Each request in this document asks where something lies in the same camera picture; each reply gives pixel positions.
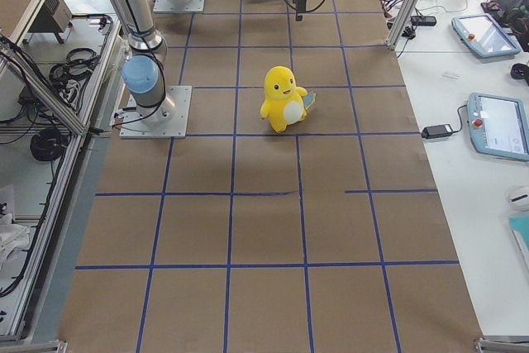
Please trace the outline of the yellow plush dinosaur toy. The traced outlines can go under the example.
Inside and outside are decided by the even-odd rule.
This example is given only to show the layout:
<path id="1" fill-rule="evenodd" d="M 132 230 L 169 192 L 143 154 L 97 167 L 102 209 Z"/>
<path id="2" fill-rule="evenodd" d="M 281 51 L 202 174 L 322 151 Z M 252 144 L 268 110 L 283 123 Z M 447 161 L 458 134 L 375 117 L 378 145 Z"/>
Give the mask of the yellow plush dinosaur toy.
<path id="1" fill-rule="evenodd" d="M 274 66 L 265 75 L 260 116 L 269 121 L 275 132 L 283 132 L 287 126 L 303 121 L 315 102 L 316 93 L 297 86 L 291 69 Z"/>

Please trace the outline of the blue teach pendant far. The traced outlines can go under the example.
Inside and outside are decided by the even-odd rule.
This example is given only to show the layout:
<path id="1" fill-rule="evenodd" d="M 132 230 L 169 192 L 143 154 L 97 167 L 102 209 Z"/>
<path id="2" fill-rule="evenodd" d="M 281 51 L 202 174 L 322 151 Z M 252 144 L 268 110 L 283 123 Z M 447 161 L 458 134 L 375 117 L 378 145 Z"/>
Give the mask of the blue teach pendant far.
<path id="1" fill-rule="evenodd" d="M 522 48 L 489 14 L 453 17 L 456 35 L 480 58 L 517 55 Z"/>

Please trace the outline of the blue teach pendant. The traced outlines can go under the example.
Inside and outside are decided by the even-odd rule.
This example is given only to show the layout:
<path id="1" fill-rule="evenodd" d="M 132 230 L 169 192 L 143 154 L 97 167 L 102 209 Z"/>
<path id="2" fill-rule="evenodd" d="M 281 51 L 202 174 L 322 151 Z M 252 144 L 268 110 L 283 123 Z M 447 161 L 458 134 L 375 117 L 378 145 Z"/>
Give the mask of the blue teach pendant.
<path id="1" fill-rule="evenodd" d="M 517 55 L 522 48 L 489 14 L 453 17 L 456 35 L 480 58 Z"/>
<path id="2" fill-rule="evenodd" d="M 467 113 L 470 141 L 478 153 L 528 161 L 528 122 L 520 99 L 471 93 Z"/>

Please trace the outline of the black power adapter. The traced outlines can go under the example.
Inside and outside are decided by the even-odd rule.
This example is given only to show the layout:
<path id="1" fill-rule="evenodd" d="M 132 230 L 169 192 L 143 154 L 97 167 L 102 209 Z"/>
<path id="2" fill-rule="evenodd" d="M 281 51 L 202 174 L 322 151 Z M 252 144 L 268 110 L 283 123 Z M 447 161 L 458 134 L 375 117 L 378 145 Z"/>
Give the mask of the black power adapter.
<path id="1" fill-rule="evenodd" d="M 440 139 L 440 138 L 446 138 L 449 136 L 452 136 L 454 134 L 454 130 L 451 127 L 450 124 L 439 124 L 439 125 L 431 125 L 431 126 L 425 126 L 421 131 L 421 137 L 425 140 L 431 140 L 431 139 Z"/>

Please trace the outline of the blue teach pendant near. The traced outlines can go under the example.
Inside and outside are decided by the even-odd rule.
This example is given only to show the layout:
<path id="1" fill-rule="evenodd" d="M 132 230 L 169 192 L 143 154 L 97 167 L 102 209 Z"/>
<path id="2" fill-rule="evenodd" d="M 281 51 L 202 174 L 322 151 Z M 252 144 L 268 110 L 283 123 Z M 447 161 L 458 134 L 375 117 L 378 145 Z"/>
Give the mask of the blue teach pendant near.
<path id="1" fill-rule="evenodd" d="M 520 99 L 471 93 L 467 113 L 470 141 L 478 153 L 528 161 L 528 122 Z"/>

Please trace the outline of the aluminium side frame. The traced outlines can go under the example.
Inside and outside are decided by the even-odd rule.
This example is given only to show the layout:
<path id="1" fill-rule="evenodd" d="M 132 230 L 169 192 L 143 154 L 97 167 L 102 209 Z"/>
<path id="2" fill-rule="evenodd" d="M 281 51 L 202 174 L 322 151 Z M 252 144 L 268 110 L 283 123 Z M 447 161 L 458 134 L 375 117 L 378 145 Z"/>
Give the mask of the aluminium side frame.
<path id="1" fill-rule="evenodd" d="M 1 33 L 20 45 L 45 0 L 1 0 Z M 83 107 L 75 111 L 57 98 L 9 45 L 1 44 L 1 193 L 14 223 L 28 228 L 27 247 L 1 267 L 1 340 L 18 341 L 28 321 L 34 287 L 62 206 L 64 192 L 88 134 L 102 74 L 121 25 L 107 14 L 102 55 L 85 90 Z M 30 141 L 46 128 L 56 127 L 68 145 L 58 160 L 40 162 Z"/>

